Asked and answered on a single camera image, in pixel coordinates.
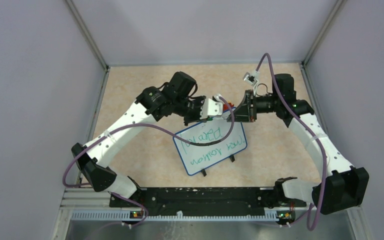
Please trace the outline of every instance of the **gray floor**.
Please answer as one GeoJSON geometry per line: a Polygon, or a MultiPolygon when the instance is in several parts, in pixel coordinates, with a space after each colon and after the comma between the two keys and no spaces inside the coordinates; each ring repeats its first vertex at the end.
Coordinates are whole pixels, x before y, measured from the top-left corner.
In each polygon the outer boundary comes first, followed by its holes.
{"type": "MultiPolygon", "coordinates": [[[[77,220],[70,223],[66,240],[83,240],[107,221],[77,220]]],[[[90,240],[354,240],[346,211],[322,215],[309,232],[306,219],[291,228],[273,228],[252,222],[146,222],[132,230],[112,225],[95,232],[90,240]]]]}

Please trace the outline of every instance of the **table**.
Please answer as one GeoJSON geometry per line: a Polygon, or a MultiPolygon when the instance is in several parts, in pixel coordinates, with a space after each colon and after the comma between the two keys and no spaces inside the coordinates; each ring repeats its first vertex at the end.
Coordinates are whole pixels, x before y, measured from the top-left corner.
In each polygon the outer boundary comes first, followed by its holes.
{"type": "MultiPolygon", "coordinates": [[[[237,105],[251,86],[243,81],[256,64],[206,64],[111,67],[100,107],[94,138],[107,129],[129,108],[144,88],[161,86],[182,71],[198,83],[196,96],[217,93],[237,105]]],[[[276,74],[288,73],[295,79],[297,99],[310,102],[298,63],[276,63],[276,74]]],[[[260,82],[272,84],[267,64],[260,68],[260,82]]],[[[262,85],[258,93],[263,95],[262,85]]],[[[185,128],[177,115],[162,118],[157,125],[172,132],[185,128]]],[[[144,129],[114,158],[110,167],[133,178],[141,187],[263,187],[273,186],[279,178],[298,177],[319,182],[312,159],[298,138],[275,113],[259,114],[254,123],[243,124],[248,147],[202,174],[188,176],[172,137],[156,129],[144,129]]]]}

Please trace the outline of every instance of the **small whiteboard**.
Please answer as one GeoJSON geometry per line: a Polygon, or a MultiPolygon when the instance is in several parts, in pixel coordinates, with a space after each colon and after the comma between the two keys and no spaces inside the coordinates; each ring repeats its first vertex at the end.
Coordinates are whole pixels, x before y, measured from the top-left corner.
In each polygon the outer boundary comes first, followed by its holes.
{"type": "MultiPolygon", "coordinates": [[[[194,143],[209,143],[223,138],[231,127],[225,119],[200,122],[176,133],[177,136],[194,143]]],[[[231,155],[247,148],[247,138],[241,122],[235,122],[232,132],[224,141],[211,146],[194,146],[173,137],[184,169],[189,176],[207,169],[231,155]]]]}

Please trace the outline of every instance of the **gray wall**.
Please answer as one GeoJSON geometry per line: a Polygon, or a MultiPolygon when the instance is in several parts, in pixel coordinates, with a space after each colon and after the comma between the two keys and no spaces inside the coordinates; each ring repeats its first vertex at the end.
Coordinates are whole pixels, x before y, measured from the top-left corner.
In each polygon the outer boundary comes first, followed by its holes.
{"type": "Polygon", "coordinates": [[[363,207],[384,239],[384,1],[348,1],[308,71],[333,142],[370,174],[363,207]]]}
{"type": "Polygon", "coordinates": [[[0,0],[0,240],[51,237],[102,79],[62,0],[0,0]]]}
{"type": "Polygon", "coordinates": [[[336,0],[74,0],[109,65],[301,61],[336,0]]]}

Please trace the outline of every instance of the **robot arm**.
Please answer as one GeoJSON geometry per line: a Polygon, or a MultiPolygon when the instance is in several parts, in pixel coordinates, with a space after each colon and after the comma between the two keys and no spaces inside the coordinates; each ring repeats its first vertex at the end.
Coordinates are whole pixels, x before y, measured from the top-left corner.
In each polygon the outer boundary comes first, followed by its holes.
{"type": "MultiPolygon", "coordinates": [[[[258,73],[247,73],[244,81],[251,84],[253,90],[245,91],[241,104],[235,109],[237,122],[254,122],[259,113],[276,113],[285,125],[298,137],[312,158],[320,178],[323,173],[323,157],[316,139],[319,139],[327,157],[327,178],[321,206],[322,214],[330,214],[339,210],[360,205],[369,181],[369,174],[361,168],[355,168],[337,150],[329,136],[321,128],[314,110],[305,100],[296,99],[294,78],[289,74],[276,74],[275,80],[286,103],[314,133],[307,129],[287,111],[275,90],[264,96],[257,96],[258,73]]],[[[307,203],[318,204],[321,183],[303,181],[296,177],[281,178],[275,183],[279,199],[299,199],[307,203]]]]}
{"type": "Polygon", "coordinates": [[[85,148],[91,146],[100,138],[105,137],[98,145],[91,148],[76,162],[78,168],[92,185],[96,192],[108,191],[129,198],[137,186],[127,176],[109,168],[114,156],[138,133],[144,126],[129,127],[111,134],[112,131],[134,124],[154,124],[162,117],[177,114],[183,117],[187,126],[193,122],[205,122],[208,117],[221,116],[223,103],[216,98],[205,96],[189,96],[196,81],[184,72],[176,72],[170,82],[160,87],[145,88],[136,98],[130,108],[107,130],[84,145],[77,143],[71,149],[77,156],[85,148]]]}

